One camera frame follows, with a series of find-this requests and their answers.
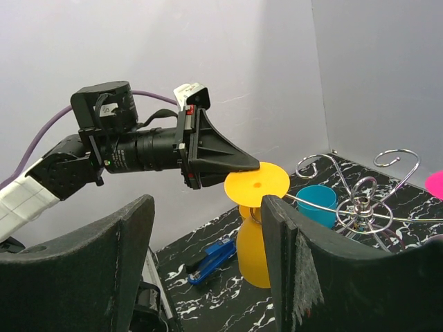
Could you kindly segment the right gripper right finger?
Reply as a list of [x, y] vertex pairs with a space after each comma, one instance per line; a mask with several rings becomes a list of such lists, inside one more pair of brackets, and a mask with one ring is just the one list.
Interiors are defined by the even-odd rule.
[[276, 196], [261, 204], [279, 331], [441, 331], [442, 242], [398, 254], [348, 239]]

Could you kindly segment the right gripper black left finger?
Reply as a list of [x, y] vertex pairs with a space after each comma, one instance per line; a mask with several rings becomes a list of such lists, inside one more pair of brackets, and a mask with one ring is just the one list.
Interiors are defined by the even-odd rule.
[[1, 253], [1, 330], [128, 331], [154, 215], [146, 194], [66, 235]]

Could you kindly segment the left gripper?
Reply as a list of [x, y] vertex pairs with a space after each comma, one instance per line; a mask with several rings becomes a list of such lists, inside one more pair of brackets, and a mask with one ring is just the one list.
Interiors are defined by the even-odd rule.
[[103, 138], [103, 162], [112, 174], [181, 169], [194, 190], [223, 183], [231, 172], [260, 168], [260, 162], [219, 133], [206, 110], [184, 107], [179, 128], [152, 128]]

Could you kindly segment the orange wine glass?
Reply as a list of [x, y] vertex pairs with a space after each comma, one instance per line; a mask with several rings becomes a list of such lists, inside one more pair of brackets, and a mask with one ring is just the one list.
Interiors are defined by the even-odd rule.
[[224, 191], [239, 206], [242, 217], [236, 238], [239, 271], [245, 281], [257, 288], [271, 287], [262, 234], [262, 198], [266, 195], [282, 198], [289, 185], [288, 173], [268, 162], [261, 162], [255, 171], [232, 172], [224, 181]]

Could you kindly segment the blue wine glass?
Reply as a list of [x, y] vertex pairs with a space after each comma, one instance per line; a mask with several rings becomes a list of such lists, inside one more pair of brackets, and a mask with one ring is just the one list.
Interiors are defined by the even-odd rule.
[[337, 208], [337, 195], [333, 189], [324, 185], [310, 185], [299, 190], [296, 197], [308, 202], [308, 204], [298, 202], [298, 211], [301, 214], [326, 228], [332, 229], [335, 226], [335, 212], [328, 212], [309, 204], [313, 203], [323, 208], [335, 210]]

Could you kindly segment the magenta wine glass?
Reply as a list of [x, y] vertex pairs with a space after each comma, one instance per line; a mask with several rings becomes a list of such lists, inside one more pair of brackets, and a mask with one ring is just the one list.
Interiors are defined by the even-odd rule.
[[425, 188], [429, 194], [439, 200], [443, 200], [443, 171], [440, 170], [431, 174], [425, 180]]

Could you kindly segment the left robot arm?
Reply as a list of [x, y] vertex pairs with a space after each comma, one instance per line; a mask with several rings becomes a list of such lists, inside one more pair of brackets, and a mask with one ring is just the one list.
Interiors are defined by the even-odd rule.
[[259, 161], [242, 151], [208, 119], [208, 89], [200, 83], [175, 88], [176, 111], [160, 109], [151, 120], [173, 117], [171, 128], [140, 122], [126, 81], [86, 86], [71, 96], [79, 130], [67, 136], [7, 185], [1, 186], [1, 239], [6, 240], [45, 210], [88, 183], [102, 185], [102, 173], [177, 169], [194, 190], [223, 183], [233, 172], [255, 171]]

